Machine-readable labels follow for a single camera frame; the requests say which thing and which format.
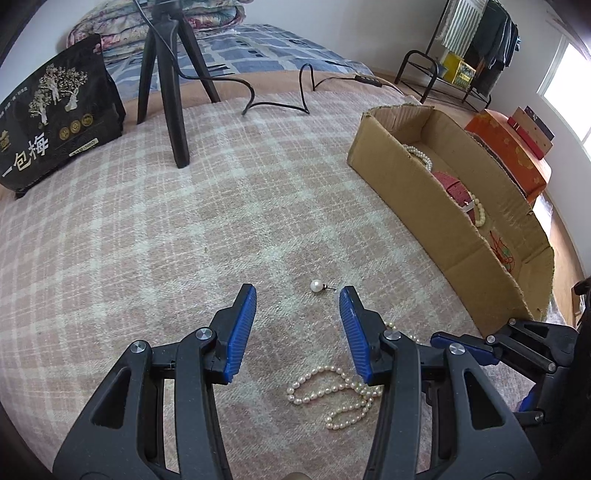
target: pearl earring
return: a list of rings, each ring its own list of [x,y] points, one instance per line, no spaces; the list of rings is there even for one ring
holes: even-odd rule
[[[310,283],[310,290],[314,293],[318,293],[323,290],[336,290],[336,288],[331,288],[328,285],[323,284],[320,280],[312,280]]]

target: window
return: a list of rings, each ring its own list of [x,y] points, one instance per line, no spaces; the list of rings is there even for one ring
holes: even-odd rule
[[[591,154],[591,62],[563,40],[540,94]]]

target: plaid blanket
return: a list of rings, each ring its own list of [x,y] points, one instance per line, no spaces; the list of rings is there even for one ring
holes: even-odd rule
[[[304,369],[330,362],[353,371],[337,296],[312,294],[313,278],[356,286],[367,308],[422,342],[435,330],[478,334],[420,244],[346,164],[361,113],[402,99],[380,90],[307,101],[310,116],[278,108],[241,116],[244,99],[186,109],[191,165],[182,170],[164,116],[155,116],[23,199],[0,200],[0,400],[46,465],[132,341],[179,341],[230,305],[243,282],[257,287],[258,311],[240,373],[216,389],[237,480],[362,476],[377,408],[333,432],[322,418],[350,390],[306,407],[285,399]],[[489,372],[512,407],[530,387],[506,367]],[[171,412],[168,403],[175,468]]]

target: pearl necklace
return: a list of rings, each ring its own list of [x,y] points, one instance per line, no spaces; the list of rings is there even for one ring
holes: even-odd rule
[[[321,374],[323,372],[327,373],[334,373],[338,375],[342,382],[331,387],[321,388],[316,392],[312,392],[310,395],[307,395],[303,398],[296,397],[295,393],[298,388],[300,388],[307,380],[312,378],[314,375]],[[318,398],[322,398],[325,395],[330,395],[331,393],[337,393],[338,391],[345,390],[350,388],[354,390],[360,396],[359,401],[343,405],[342,407],[337,408],[335,411],[331,411],[327,416],[323,418],[324,426],[329,430],[341,430],[345,429],[351,425],[355,425],[357,422],[363,420],[371,407],[374,404],[374,398],[381,397],[383,392],[382,386],[377,387],[369,387],[363,382],[355,382],[351,378],[347,376],[346,373],[343,372],[342,368],[336,367],[334,365],[325,365],[313,368],[310,372],[304,373],[300,378],[298,378],[295,382],[291,383],[289,387],[287,387],[287,400],[293,403],[295,406],[305,405]],[[335,418],[345,412],[353,411],[353,410],[361,410],[361,413],[356,415],[355,417],[351,418],[350,420],[346,420],[344,422],[337,422]]]
[[[431,161],[431,159],[427,155],[425,155],[423,152],[421,152],[418,148],[412,147],[411,145],[404,144],[403,147],[406,148],[408,153],[414,155],[420,161],[422,161],[425,165],[425,168],[428,171],[432,171],[433,162]]]
[[[475,224],[476,224],[476,228],[480,228],[486,222],[486,215],[484,213],[484,207],[480,203],[480,200],[478,200],[476,198],[476,195],[474,195],[471,192],[468,192],[468,193],[470,194],[470,197],[472,198],[472,201],[474,202],[474,205],[476,205],[478,207],[478,219],[476,220],[476,223]]]
[[[408,153],[416,156],[419,160],[421,160],[424,163],[425,168],[428,171],[432,171],[432,169],[433,169],[433,162],[431,161],[431,159],[426,154],[424,154],[418,148],[413,147],[411,145],[404,144],[402,146],[404,148],[406,148],[406,150],[407,150]],[[476,225],[476,228],[480,228],[480,227],[484,226],[484,224],[486,222],[486,215],[484,213],[484,207],[480,203],[480,200],[478,200],[474,194],[472,194],[471,192],[468,192],[468,193],[470,193],[470,197],[474,201],[474,205],[476,207],[478,207],[478,214],[479,215],[478,215],[478,220],[476,220],[476,222],[475,222],[475,225]]]

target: power cord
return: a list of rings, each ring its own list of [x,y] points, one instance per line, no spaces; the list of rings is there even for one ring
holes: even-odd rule
[[[173,60],[173,67],[174,67],[174,71],[177,73],[178,76],[186,79],[186,80],[211,80],[213,82],[236,82],[236,83],[241,83],[244,86],[246,86],[248,88],[248,90],[251,93],[251,98],[248,101],[248,103],[246,104],[246,107],[244,107],[244,110],[242,111],[242,115],[246,115],[246,112],[248,112],[252,107],[254,106],[259,106],[259,105],[269,105],[269,106],[279,106],[282,108],[290,108],[292,110],[297,110],[299,112],[304,112],[306,114],[310,114],[310,110],[308,109],[308,106],[306,104],[306,98],[304,96],[304,86],[302,84],[302,75],[304,73],[304,69],[306,67],[310,68],[310,79],[312,81],[312,91],[315,92],[316,89],[324,82],[326,82],[327,80],[353,80],[356,82],[360,82],[360,83],[366,83],[368,85],[374,85],[377,87],[383,87],[383,86],[387,86],[387,87],[391,87],[393,89],[395,89],[396,91],[398,91],[400,94],[404,95],[397,87],[395,87],[394,85],[392,85],[389,82],[386,82],[385,80],[379,79],[377,77],[372,77],[372,76],[368,76],[368,75],[356,75],[355,77],[351,78],[351,77],[337,77],[337,76],[333,76],[333,77],[327,77],[321,81],[319,81],[318,83],[314,82],[314,67],[312,67],[312,65],[310,63],[304,63],[302,65],[302,67],[300,68],[300,75],[299,75],[299,82],[300,82],[300,95],[301,95],[301,106],[298,105],[288,105],[286,103],[277,103],[277,102],[255,102],[255,97],[256,97],[256,93],[255,93],[255,89],[252,87],[252,85],[247,82],[246,80],[243,80],[241,78],[230,78],[230,77],[211,77],[211,76],[191,76],[191,75],[186,75],[183,73],[183,71],[181,70],[181,68],[178,65],[178,58],[177,56],[174,54],[174,52],[172,51],[172,49],[168,46],[168,44],[166,43],[164,37],[162,37],[162,35],[160,34],[160,32],[158,32],[158,30],[154,27],[154,25],[152,24],[152,22],[150,21],[150,19],[148,19],[147,15],[145,14],[144,10],[142,9],[142,7],[140,6],[138,0],[133,0],[135,7],[137,8],[140,16],[142,17],[142,19],[146,22],[146,24],[148,25],[148,27],[150,28],[150,30],[154,33],[154,35],[156,35],[156,37],[158,38],[158,40],[160,42],[162,42],[162,44],[164,46],[166,46],[166,49],[168,50],[168,52],[170,53],[170,56]]]

